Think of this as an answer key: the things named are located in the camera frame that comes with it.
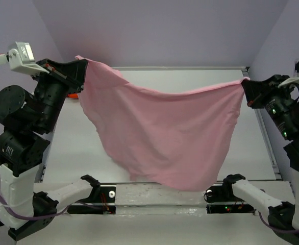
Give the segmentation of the pink t shirt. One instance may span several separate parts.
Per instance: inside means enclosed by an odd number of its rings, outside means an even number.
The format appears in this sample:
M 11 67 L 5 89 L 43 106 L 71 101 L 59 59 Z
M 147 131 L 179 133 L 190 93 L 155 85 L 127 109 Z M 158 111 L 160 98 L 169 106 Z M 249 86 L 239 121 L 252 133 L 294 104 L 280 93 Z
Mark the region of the pink t shirt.
M 87 63 L 80 105 L 106 154 L 131 179 L 183 191 L 216 182 L 240 115 L 242 80 L 163 93 L 101 62 Z

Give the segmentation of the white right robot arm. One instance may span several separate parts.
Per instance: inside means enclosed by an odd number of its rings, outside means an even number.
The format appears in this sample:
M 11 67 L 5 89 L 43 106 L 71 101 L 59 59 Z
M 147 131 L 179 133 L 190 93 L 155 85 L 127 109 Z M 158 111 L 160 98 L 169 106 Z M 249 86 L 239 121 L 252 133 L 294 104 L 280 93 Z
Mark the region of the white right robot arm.
M 228 175 L 221 187 L 226 200 L 234 198 L 254 207 L 259 218 L 275 235 L 290 244 L 299 244 L 299 78 L 274 75 L 265 81 L 241 83 L 247 105 L 265 109 L 282 137 L 289 160 L 295 202 L 276 199 L 252 185 L 240 174 Z

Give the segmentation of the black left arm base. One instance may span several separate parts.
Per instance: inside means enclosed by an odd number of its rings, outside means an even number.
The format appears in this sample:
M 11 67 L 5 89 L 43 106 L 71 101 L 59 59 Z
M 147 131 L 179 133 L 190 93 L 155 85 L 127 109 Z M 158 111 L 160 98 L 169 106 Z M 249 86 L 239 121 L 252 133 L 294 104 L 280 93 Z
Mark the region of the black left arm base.
M 115 214 L 116 213 L 116 186 L 101 185 L 99 190 L 92 193 L 90 197 L 72 204 L 67 212 L 69 214 Z

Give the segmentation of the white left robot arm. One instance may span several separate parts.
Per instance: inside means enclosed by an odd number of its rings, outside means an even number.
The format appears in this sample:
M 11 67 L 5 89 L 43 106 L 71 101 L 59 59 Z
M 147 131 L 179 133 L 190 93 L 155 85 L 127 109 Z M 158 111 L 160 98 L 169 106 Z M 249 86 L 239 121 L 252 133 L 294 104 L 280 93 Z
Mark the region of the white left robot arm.
M 85 59 L 57 63 L 38 62 L 42 71 L 33 76 L 33 93 L 11 85 L 0 91 L 0 226 L 19 241 L 34 234 L 70 205 L 95 201 L 100 182 L 90 175 L 55 191 L 34 192 L 34 182 L 50 142 L 44 134 L 54 130 L 65 99 L 84 88 Z

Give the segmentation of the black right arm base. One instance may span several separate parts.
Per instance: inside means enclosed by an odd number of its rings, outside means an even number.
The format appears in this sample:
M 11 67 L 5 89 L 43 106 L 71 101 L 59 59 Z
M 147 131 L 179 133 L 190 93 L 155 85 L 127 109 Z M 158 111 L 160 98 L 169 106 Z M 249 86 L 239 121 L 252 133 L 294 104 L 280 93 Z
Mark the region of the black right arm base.
M 213 185 L 203 195 L 208 214 L 255 214 L 255 208 L 233 195 L 225 193 L 221 185 Z

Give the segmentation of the orange folded t shirt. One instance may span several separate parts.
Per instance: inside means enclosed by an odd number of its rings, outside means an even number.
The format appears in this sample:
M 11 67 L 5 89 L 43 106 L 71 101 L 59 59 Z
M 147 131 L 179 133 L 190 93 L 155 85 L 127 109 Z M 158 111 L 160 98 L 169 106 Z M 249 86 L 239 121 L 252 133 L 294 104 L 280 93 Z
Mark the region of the orange folded t shirt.
M 79 96 L 77 93 L 72 93 L 67 95 L 68 98 L 73 99 L 73 100 L 78 100 Z

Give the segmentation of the aluminium table frame rail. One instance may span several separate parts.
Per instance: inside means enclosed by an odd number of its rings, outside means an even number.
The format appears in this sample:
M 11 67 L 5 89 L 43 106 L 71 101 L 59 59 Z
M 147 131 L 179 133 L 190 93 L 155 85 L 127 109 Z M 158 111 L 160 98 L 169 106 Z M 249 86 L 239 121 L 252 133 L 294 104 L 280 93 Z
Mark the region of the aluminium table frame rail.
M 244 69 L 242 73 L 245 79 L 250 80 L 248 70 Z M 247 106 L 246 98 L 244 99 L 243 104 Z M 257 136 L 250 137 L 250 139 L 254 141 L 252 145 L 253 154 L 255 155 L 253 157 L 253 160 L 255 162 L 255 166 L 257 166 L 259 168 L 259 171 L 264 174 L 260 175 L 259 177 L 251 177 L 251 180 L 255 180 L 255 181 L 282 180 L 282 175 L 279 170 L 272 149 L 272 145 L 270 143 L 268 131 L 264 123 L 264 118 L 262 116 L 263 109 L 253 109 L 253 110 L 254 110 L 253 114 L 255 115 L 256 119 L 255 120 L 249 119 L 248 122 L 250 123 L 251 128 L 253 128 L 254 126 L 260 128 L 258 130 L 259 134 Z

